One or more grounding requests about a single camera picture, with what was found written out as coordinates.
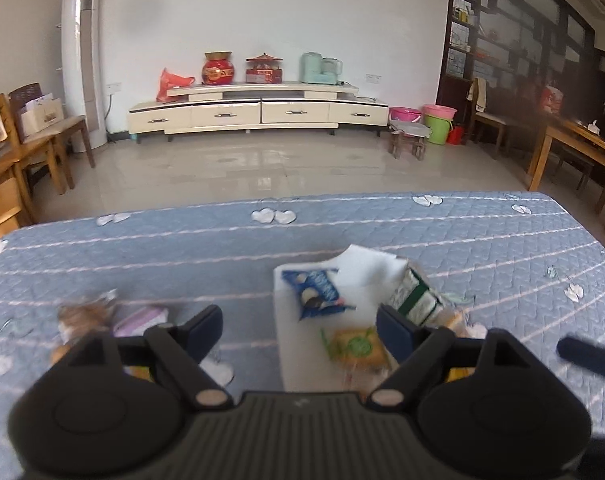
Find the mint green kitchen appliance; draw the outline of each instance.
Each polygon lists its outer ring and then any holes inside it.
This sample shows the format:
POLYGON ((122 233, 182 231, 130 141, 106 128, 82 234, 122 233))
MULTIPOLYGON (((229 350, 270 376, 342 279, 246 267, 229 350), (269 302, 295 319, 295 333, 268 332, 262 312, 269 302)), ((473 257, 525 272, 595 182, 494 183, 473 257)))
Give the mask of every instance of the mint green kitchen appliance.
POLYGON ((305 52, 300 59, 300 80, 303 83, 335 85, 342 74, 342 61, 322 57, 317 52, 305 52))

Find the red jar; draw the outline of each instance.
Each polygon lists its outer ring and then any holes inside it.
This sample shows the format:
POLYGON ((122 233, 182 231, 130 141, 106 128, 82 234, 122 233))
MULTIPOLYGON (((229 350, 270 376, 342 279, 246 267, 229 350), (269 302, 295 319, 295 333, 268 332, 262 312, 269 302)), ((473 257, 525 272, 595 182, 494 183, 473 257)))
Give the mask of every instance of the red jar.
POLYGON ((202 83, 228 85, 233 81, 234 68, 229 61, 230 52, 207 52, 207 62, 202 67, 202 83))

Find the green bucket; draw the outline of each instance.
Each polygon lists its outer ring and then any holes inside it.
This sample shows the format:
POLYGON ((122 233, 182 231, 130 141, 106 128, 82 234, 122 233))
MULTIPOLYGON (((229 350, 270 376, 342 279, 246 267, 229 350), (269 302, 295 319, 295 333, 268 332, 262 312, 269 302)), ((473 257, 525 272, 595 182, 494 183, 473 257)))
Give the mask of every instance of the green bucket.
POLYGON ((447 142, 447 137, 453 127, 451 121, 428 115, 425 118, 425 124, 431 128, 429 142, 433 144, 444 144, 447 142))

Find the blue quilted bedspread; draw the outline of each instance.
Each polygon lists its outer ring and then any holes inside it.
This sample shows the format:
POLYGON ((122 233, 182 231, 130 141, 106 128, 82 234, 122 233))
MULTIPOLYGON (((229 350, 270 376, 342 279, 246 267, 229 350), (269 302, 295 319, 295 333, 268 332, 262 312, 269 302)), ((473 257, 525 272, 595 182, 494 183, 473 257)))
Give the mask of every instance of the blue quilted bedspread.
POLYGON ((273 269, 325 260, 350 244, 419 262, 462 301, 471 322, 510 330, 585 403, 605 433, 605 380, 559 361, 567 333, 605 344, 605 250, 542 194, 322 196, 135 212, 119 223, 78 219, 9 235, 0 255, 0 480, 20 472, 6 435, 10 407, 60 343, 57 306, 116 288, 119 316, 157 304, 182 322, 210 303, 230 391, 276 390, 273 269), (289 225, 251 213, 292 210, 289 225))

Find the drawer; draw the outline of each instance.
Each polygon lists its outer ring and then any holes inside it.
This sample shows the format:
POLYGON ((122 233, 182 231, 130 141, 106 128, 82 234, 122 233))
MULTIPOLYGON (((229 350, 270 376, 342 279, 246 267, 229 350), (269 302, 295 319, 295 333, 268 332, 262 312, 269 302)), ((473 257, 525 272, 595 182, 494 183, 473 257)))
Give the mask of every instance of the drawer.
POLYGON ((191 127, 191 107, 158 108, 146 112, 129 112, 129 132, 157 132, 191 127))
POLYGON ((356 103, 331 103, 329 122, 343 124, 377 124, 386 126, 389 119, 389 107, 359 105, 356 103))
POLYGON ((263 102, 263 123, 326 123, 329 103, 263 102))
POLYGON ((260 103, 229 103, 191 107, 191 124, 199 126, 226 126, 233 124, 260 124, 260 103))

